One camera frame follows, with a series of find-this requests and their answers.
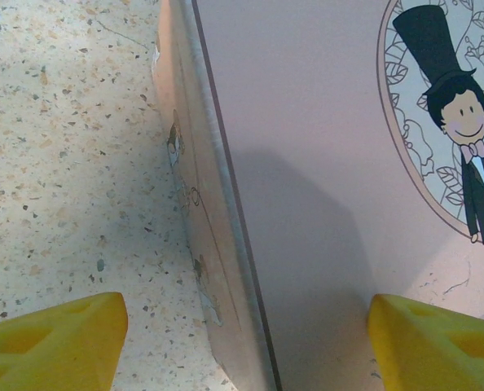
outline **terrazzo floor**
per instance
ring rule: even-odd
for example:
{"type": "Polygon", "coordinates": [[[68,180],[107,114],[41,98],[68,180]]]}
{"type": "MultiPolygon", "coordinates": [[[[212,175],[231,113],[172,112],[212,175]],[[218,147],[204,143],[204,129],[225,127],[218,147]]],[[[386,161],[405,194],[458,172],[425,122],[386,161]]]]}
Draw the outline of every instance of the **terrazzo floor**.
{"type": "Polygon", "coordinates": [[[114,390],[233,390],[157,111],[157,15],[157,0],[0,0],[0,321],[122,292],[114,390]]]}

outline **black tuxedo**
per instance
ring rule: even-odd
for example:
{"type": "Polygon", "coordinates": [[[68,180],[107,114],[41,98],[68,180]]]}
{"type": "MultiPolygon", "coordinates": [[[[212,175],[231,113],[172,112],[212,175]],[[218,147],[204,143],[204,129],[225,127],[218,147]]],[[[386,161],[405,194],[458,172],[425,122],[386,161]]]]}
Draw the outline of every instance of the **black tuxedo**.
{"type": "Polygon", "coordinates": [[[470,235],[481,233],[484,243],[484,183],[481,174],[472,161],[466,163],[461,155],[463,177],[464,211],[470,235]]]}

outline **yellow plastic piece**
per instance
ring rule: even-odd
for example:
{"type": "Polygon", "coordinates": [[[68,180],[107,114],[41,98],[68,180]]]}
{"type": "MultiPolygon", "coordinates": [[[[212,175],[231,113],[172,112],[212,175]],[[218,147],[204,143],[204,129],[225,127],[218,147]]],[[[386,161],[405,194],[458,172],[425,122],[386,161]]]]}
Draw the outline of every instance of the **yellow plastic piece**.
{"type": "Polygon", "coordinates": [[[386,391],[484,391],[484,320],[376,295],[368,333],[386,391]]]}
{"type": "Polygon", "coordinates": [[[0,323],[0,391],[108,391],[128,315],[103,293],[0,323]]]}

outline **cartoon groom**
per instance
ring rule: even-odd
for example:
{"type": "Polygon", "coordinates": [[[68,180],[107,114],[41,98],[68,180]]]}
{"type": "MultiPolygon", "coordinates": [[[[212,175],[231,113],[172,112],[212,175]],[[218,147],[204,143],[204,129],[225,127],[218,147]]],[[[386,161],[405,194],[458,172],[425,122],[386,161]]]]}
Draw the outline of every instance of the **cartoon groom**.
{"type": "Polygon", "coordinates": [[[484,243],[484,93],[476,69],[461,70],[440,6],[404,11],[393,25],[432,85],[425,95],[433,122],[460,146],[467,225],[472,243],[484,243]]]}

